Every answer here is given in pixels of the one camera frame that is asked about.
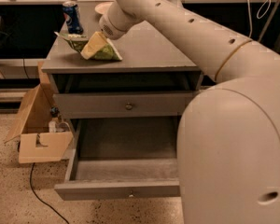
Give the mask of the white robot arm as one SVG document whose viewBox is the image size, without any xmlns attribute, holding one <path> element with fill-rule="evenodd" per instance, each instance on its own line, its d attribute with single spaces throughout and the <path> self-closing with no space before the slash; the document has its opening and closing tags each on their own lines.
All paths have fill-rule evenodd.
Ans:
<svg viewBox="0 0 280 224">
<path fill-rule="evenodd" d="M 215 86 L 187 106 L 177 163 L 185 224 L 280 224 L 280 55 L 167 0 L 115 0 L 118 39 L 147 21 Z"/>
</svg>

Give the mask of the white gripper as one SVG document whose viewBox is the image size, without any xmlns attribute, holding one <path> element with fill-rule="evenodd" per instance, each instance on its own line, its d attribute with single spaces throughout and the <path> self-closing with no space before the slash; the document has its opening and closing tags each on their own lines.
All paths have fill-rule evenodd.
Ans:
<svg viewBox="0 0 280 224">
<path fill-rule="evenodd" d="M 95 32 L 80 52 L 81 56 L 88 60 L 96 55 L 106 44 L 106 37 L 118 40 L 129 30 L 144 19 L 136 13 L 136 7 L 127 7 L 115 1 L 99 20 L 99 26 L 103 32 Z"/>
</svg>

